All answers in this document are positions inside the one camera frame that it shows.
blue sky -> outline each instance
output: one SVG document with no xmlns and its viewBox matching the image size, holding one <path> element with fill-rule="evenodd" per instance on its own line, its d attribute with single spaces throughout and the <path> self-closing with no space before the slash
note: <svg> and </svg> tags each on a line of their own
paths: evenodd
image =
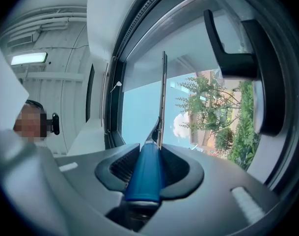
<svg viewBox="0 0 299 236">
<path fill-rule="evenodd" d="M 182 109 L 175 106 L 175 104 L 180 103 L 180 101 L 175 98 L 188 97 L 188 94 L 178 89 L 171 88 L 170 86 L 171 82 L 184 82 L 185 78 L 193 76 L 194 74 L 191 73 L 167 80 L 163 134 L 163 143 L 165 144 L 186 148 L 193 147 L 190 144 L 188 130 L 176 125 L 176 133 L 178 136 L 173 132 L 174 122 L 181 123 L 182 120 L 185 120 L 184 113 L 181 113 Z M 141 146 L 144 144 L 149 132 L 152 130 L 158 119 L 160 90 L 161 81 L 158 81 L 124 93 L 122 137 L 125 143 L 140 143 Z"/>
</svg>

fluorescent light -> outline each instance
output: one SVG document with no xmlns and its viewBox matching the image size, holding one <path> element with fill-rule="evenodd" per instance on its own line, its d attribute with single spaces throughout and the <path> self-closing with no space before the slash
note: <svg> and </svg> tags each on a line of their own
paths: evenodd
<svg viewBox="0 0 299 236">
<path fill-rule="evenodd" d="M 44 63 L 47 59 L 47 53 L 29 53 L 14 56 L 11 65 L 29 64 L 29 63 Z"/>
</svg>

white sleeve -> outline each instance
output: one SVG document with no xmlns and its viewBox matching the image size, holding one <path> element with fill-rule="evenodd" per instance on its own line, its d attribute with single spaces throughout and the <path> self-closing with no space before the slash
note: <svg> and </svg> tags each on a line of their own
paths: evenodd
<svg viewBox="0 0 299 236">
<path fill-rule="evenodd" d="M 13 129 L 28 96 L 0 49 L 0 130 Z"/>
</svg>

green hedge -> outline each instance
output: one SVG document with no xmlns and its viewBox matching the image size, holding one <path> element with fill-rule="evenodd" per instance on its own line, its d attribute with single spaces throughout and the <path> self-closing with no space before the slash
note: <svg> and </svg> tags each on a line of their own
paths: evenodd
<svg viewBox="0 0 299 236">
<path fill-rule="evenodd" d="M 241 113 L 233 139 L 233 145 L 228 155 L 228 160 L 247 169 L 253 160 L 259 135 L 255 134 L 253 126 L 253 86 L 252 82 L 240 82 Z"/>
</svg>

cloud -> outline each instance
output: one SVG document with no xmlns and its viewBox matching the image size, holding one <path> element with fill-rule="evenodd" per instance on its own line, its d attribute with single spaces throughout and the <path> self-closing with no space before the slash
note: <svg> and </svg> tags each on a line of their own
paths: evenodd
<svg viewBox="0 0 299 236">
<path fill-rule="evenodd" d="M 190 136 L 190 130 L 188 128 L 181 127 L 184 122 L 189 122 L 189 114 L 186 112 L 184 115 L 179 114 L 173 120 L 173 134 L 176 137 L 186 138 Z"/>
</svg>

